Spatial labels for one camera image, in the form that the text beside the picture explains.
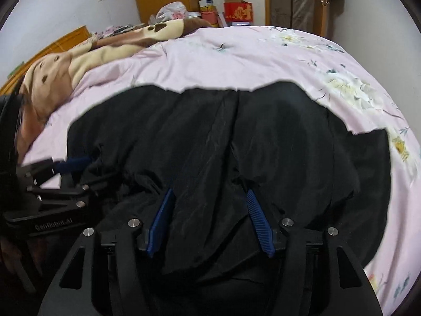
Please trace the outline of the pink plastic bucket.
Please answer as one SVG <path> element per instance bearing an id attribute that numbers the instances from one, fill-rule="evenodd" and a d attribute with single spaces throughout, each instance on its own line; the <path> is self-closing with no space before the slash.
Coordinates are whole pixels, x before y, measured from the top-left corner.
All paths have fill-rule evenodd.
<path id="1" fill-rule="evenodd" d="M 213 11 L 201 12 L 201 18 L 213 27 L 218 27 L 218 13 Z"/>

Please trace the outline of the white plastic bag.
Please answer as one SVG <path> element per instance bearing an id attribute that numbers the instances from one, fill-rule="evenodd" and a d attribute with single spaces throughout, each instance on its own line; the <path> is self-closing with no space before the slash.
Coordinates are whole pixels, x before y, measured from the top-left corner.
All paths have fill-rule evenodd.
<path id="1" fill-rule="evenodd" d="M 182 2 L 171 2 L 162 7 L 157 14 L 152 14 L 148 20 L 150 25 L 175 19 L 186 19 L 188 10 Z"/>

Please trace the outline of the pink floral duvet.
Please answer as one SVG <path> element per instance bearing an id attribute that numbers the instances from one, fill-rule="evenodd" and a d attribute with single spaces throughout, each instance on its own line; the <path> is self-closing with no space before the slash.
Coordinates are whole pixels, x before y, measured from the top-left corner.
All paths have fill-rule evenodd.
<path id="1" fill-rule="evenodd" d="M 392 188 L 380 248 L 365 272 L 383 313 L 403 305 L 420 274 L 420 143 L 389 93 L 338 44 L 303 31 L 264 26 L 199 29 L 88 71 L 70 101 L 53 113 L 24 158 L 67 156 L 70 124 L 113 94 L 152 83 L 253 90 L 292 81 L 358 134 L 385 129 Z"/>

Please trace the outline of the black puffer jacket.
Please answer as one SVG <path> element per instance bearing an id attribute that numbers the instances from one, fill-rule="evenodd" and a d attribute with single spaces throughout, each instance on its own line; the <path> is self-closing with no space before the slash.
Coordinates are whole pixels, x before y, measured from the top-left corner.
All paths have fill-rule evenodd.
<path id="1" fill-rule="evenodd" d="M 364 273 L 386 226 L 388 135 L 353 134 L 295 84 L 253 92 L 142 86 L 68 130 L 76 184 L 108 177 L 81 240 L 79 315 L 380 315 Z M 160 250 L 148 228 L 173 190 Z M 252 190 L 273 232 L 262 251 Z"/>

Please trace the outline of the brown dog print blanket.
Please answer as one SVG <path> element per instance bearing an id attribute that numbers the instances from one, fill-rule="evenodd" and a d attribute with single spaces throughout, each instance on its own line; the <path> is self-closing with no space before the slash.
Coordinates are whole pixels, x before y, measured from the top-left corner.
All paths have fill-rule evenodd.
<path id="1" fill-rule="evenodd" d="M 22 163 L 50 115 L 61 107 L 84 74 L 115 60 L 128 58 L 160 41 L 181 38 L 211 24 L 204 19 L 176 19 L 127 33 L 79 44 L 35 61 L 23 77 L 21 125 L 16 134 L 17 162 Z"/>

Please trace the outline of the red gift box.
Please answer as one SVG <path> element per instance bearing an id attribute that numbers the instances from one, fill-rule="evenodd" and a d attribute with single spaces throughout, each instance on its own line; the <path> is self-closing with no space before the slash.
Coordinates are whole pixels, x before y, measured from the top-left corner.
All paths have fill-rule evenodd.
<path id="1" fill-rule="evenodd" d="M 250 2 L 225 2 L 223 6 L 227 22 L 253 23 L 253 5 Z"/>

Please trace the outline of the wooden headboard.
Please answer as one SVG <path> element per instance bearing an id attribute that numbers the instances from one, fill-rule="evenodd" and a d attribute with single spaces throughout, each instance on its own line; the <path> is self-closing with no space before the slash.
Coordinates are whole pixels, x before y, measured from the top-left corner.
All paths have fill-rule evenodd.
<path id="1" fill-rule="evenodd" d="M 36 62 L 38 59 L 50 53 L 61 53 L 68 51 L 74 46 L 82 43 L 89 39 L 91 33 L 88 31 L 86 26 L 82 26 L 78 29 L 67 33 L 65 36 L 57 39 L 53 43 L 38 52 L 34 57 L 29 59 L 27 62 L 21 64 L 7 80 L 7 82 L 1 87 L 1 95 L 9 94 L 12 92 L 18 80 L 28 71 L 29 67 Z"/>

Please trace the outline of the wooden door frame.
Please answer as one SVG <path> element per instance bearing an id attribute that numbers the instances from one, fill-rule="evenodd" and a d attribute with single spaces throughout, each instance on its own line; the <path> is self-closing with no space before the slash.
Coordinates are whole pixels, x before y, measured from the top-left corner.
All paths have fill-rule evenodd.
<path id="1" fill-rule="evenodd" d="M 265 24 L 325 37 L 330 0 L 265 0 Z"/>

